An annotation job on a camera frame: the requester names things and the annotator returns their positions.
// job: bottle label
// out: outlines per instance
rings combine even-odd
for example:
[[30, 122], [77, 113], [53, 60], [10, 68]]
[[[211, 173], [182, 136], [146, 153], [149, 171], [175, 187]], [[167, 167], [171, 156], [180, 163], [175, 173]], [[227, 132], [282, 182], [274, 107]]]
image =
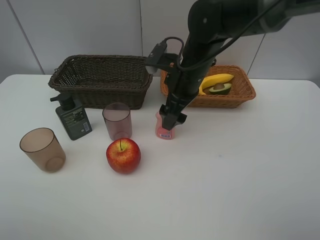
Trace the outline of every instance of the bottle label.
[[158, 136], [164, 139], [171, 139], [172, 138], [172, 131], [168, 131], [167, 129], [164, 129], [162, 127], [159, 127], [157, 130]]
[[77, 109], [63, 116], [66, 126], [73, 134], [86, 133], [90, 131], [89, 123], [85, 119], [83, 109]]

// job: translucent cup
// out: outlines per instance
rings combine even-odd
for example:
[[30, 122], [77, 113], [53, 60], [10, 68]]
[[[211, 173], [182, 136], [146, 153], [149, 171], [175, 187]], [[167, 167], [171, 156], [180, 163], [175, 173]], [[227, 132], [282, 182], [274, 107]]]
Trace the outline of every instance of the translucent cup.
[[111, 140], [131, 138], [130, 108], [126, 104], [120, 102], [109, 104], [102, 111], [102, 116]]
[[42, 171], [53, 173], [60, 170], [66, 161], [66, 154], [55, 133], [49, 128], [37, 128], [20, 141], [20, 149]]

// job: small pink bottle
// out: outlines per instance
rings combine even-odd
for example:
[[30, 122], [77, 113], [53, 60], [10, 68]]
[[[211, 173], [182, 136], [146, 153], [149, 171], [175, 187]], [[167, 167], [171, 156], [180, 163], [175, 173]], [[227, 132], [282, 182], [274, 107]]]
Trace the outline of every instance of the small pink bottle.
[[164, 140], [171, 140], [175, 137], [175, 129], [168, 131], [167, 129], [162, 128], [162, 118], [159, 112], [156, 113], [156, 125], [155, 125], [155, 135]]

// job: red apple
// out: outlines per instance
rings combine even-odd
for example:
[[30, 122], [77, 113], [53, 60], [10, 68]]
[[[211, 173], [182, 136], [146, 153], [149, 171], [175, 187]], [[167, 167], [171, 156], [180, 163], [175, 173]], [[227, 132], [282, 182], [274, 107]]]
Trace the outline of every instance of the red apple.
[[141, 152], [138, 145], [129, 138], [120, 138], [106, 149], [110, 167], [120, 174], [130, 174], [138, 167]]

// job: cable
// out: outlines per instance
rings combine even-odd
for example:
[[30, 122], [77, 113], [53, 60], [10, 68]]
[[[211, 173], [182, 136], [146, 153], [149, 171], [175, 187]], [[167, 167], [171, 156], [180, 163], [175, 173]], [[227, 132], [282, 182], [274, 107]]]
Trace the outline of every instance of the cable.
[[[271, 9], [273, 9], [276, 5], [278, 5], [283, 0], [276, 0], [275, 2], [271, 3], [268, 7], [266, 7], [258, 16], [256, 16], [254, 19], [252, 19], [235, 37], [233, 37], [226, 45], [222, 46], [219, 50], [217, 50], [215, 53], [213, 53], [210, 57], [207, 57], [206, 59], [203, 59], [202, 61], [196, 63], [195, 65], [189, 66], [189, 67], [182, 67], [180, 65], [180, 58], [182, 56], [183, 48], [181, 48], [178, 58], [176, 60], [176, 66], [181, 71], [190, 71], [197, 69], [201, 67], [202, 65], [206, 64], [208, 61], [211, 61], [212, 58], [217, 56], [218, 54], [222, 53], [224, 50], [229, 48], [232, 44], [235, 43], [256, 21], [261, 19], [267, 12], [269, 12]], [[184, 42], [178, 38], [178, 37], [167, 37], [167, 39], [177, 39], [182, 43], [182, 47], [184, 47]]]
[[177, 61], [179, 62], [179, 65], [180, 65], [180, 58], [181, 58], [181, 56], [182, 56], [182, 52], [184, 51], [185, 43], [184, 43], [184, 41], [183, 41], [181, 38], [176, 37], [176, 36], [168, 36], [168, 37], [166, 37], [162, 42], [167, 42], [167, 41], [170, 40], [170, 39], [178, 40], [178, 41], [180, 41], [180, 43], [181, 43], [180, 52], [179, 52], [178, 58], [177, 58]]

